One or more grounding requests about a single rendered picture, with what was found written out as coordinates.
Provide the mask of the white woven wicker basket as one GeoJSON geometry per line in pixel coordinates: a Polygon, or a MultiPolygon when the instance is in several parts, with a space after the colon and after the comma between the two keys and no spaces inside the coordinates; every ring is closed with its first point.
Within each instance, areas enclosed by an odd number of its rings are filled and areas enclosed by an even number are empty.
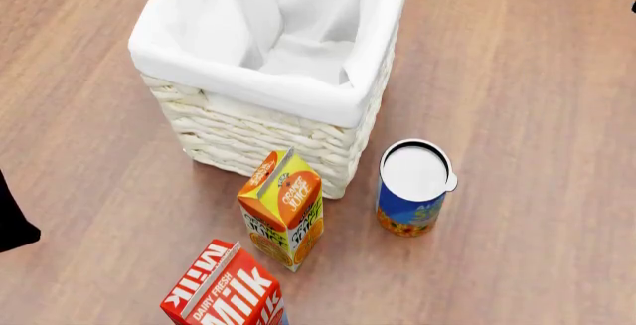
{"type": "Polygon", "coordinates": [[[344,196],[381,107],[395,57],[388,47],[356,127],[319,121],[143,76],[182,148],[200,163],[249,176],[270,151],[293,148],[323,181],[329,199],[344,196]]]}

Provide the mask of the blue can with white lid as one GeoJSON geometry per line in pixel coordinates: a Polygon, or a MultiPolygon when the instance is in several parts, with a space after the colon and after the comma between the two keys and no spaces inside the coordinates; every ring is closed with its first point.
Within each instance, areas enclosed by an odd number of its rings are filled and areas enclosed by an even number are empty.
{"type": "Polygon", "coordinates": [[[424,235],[435,226],[446,194],[457,184],[449,158],[437,145],[423,139],[396,142],[379,163],[377,219],[394,235],[424,235]]]}

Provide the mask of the white cloth basket liner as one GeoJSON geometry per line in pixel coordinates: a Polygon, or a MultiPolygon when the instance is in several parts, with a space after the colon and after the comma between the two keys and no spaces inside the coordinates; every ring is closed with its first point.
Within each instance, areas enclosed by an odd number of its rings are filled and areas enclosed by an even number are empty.
{"type": "Polygon", "coordinates": [[[405,0],[148,0],[143,74],[338,127],[363,118],[405,0]]]}

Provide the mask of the red milk carton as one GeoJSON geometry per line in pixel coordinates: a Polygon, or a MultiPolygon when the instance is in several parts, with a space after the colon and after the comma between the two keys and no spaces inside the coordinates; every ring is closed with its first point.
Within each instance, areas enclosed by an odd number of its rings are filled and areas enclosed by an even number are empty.
{"type": "Polygon", "coordinates": [[[280,283],[239,243],[213,240],[160,303],[175,325],[289,325],[280,283]]]}

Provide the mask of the orange juice carton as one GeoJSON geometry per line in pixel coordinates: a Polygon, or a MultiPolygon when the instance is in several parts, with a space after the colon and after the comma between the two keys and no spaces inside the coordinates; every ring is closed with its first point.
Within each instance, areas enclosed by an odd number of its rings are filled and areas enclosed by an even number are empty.
{"type": "Polygon", "coordinates": [[[324,232],[322,179],[295,151],[272,151],[238,193],[249,237],[295,272],[324,232]]]}

